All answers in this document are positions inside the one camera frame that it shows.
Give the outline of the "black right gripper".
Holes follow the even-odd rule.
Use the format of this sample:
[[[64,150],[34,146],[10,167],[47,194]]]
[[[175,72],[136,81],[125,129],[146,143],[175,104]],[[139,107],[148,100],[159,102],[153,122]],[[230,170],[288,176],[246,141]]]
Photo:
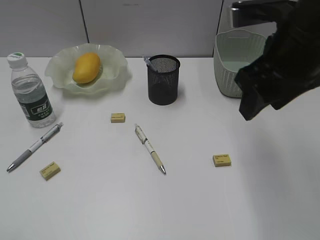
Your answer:
[[[248,0],[231,5],[235,28],[275,22],[263,53],[241,68],[234,81],[242,91],[239,112],[252,120],[261,110],[279,110],[320,86],[320,2]]]

